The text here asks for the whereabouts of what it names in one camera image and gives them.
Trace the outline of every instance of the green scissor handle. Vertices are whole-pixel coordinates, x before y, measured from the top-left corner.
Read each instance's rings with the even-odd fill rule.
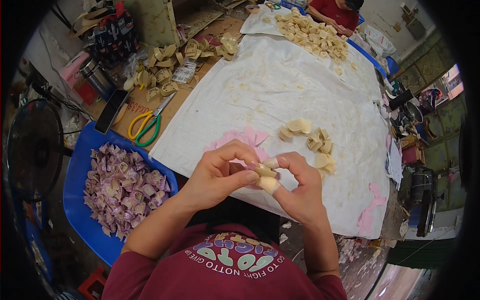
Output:
[[[156,136],[158,135],[158,132],[160,131],[160,120],[161,119],[162,119],[161,115],[156,116],[156,120],[151,121],[150,124],[148,124],[148,126],[145,129],[143,129],[142,132],[140,132],[140,134],[135,139],[135,142],[137,143],[137,145],[139,145],[140,147],[146,147],[146,146],[150,145],[156,139]],[[153,126],[153,124],[156,124],[156,126],[155,126],[155,132],[154,132],[152,138],[150,138],[150,140],[148,140],[147,142],[141,144],[140,143],[140,138]]]

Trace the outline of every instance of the woman in red shirt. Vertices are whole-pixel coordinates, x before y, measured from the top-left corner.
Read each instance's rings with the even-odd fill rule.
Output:
[[[265,239],[253,227],[238,224],[242,222],[185,228],[197,212],[218,207],[233,191],[259,179],[255,171],[229,163],[235,158],[247,165],[260,162],[253,148],[238,140],[204,153],[178,194],[131,232],[112,266],[102,300],[347,299],[339,278],[335,239],[322,204],[320,173],[297,152],[265,163],[288,169],[299,182],[291,192],[281,184],[269,192],[302,223],[307,274],[284,256],[277,244],[278,232]],[[231,214],[232,210],[218,212],[217,217],[228,219]],[[169,256],[157,264],[167,250]]]
[[[333,26],[339,35],[350,37],[359,22],[363,0],[310,0],[307,12],[312,18]]]

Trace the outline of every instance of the cactus print bag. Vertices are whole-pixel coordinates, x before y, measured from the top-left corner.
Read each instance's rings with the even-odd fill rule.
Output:
[[[93,32],[88,31],[90,35],[84,49],[106,66],[113,66],[131,53],[137,52],[138,38],[133,27],[133,19],[124,8],[123,1],[117,4],[106,1],[103,10],[105,8],[107,11],[98,16],[100,22],[92,26]],[[99,8],[94,7],[89,14],[97,10]]]

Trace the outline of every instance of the black phone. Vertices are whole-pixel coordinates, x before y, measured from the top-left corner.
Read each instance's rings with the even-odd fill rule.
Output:
[[[98,118],[95,124],[96,131],[102,134],[107,134],[112,126],[113,121],[119,114],[121,107],[125,101],[127,101],[129,94],[129,92],[120,89],[116,89],[115,92],[113,92],[112,96],[107,102],[107,105],[105,105],[100,118]]]

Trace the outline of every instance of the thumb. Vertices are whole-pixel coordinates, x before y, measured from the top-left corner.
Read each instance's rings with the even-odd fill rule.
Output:
[[[243,170],[227,177],[219,178],[221,189],[233,192],[257,182],[260,176],[253,170]]]

